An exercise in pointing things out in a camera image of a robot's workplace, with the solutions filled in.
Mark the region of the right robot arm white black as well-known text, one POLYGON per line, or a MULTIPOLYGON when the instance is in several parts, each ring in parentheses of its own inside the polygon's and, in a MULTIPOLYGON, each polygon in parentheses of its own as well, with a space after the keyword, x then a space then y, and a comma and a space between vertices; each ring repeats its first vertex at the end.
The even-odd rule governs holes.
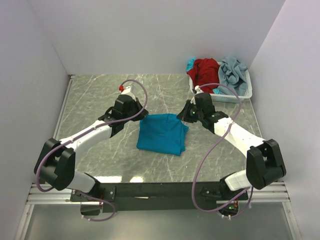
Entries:
POLYGON ((258 137, 236 124, 226 113, 217 111, 210 94, 197 93, 187 100, 177 118, 187 123, 201 122, 205 129, 228 141, 246 157, 244 170, 220 180, 222 193, 250 187, 261 190, 287 174, 277 141, 258 137))

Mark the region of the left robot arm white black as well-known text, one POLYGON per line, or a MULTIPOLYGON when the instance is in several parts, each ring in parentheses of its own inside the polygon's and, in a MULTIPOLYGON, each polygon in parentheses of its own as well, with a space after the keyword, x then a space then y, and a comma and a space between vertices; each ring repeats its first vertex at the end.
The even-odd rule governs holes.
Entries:
POLYGON ((101 195, 104 191, 96 178, 76 171, 77 157, 99 142, 115 136, 123 130, 125 123, 145 118, 148 115, 145 107, 138 98, 121 94, 114 105, 89 127, 61 140, 48 139, 34 167, 38 189, 45 192, 40 185, 40 180, 43 180, 51 190, 72 189, 90 197, 101 195))

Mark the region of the blue t shirt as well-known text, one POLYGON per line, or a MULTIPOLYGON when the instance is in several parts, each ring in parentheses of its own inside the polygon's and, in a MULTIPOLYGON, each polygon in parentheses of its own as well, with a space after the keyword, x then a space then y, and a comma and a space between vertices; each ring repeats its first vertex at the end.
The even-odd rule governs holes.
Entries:
POLYGON ((149 114, 139 123, 136 147, 139 150, 180 156, 186 150, 189 127, 177 115, 149 114))

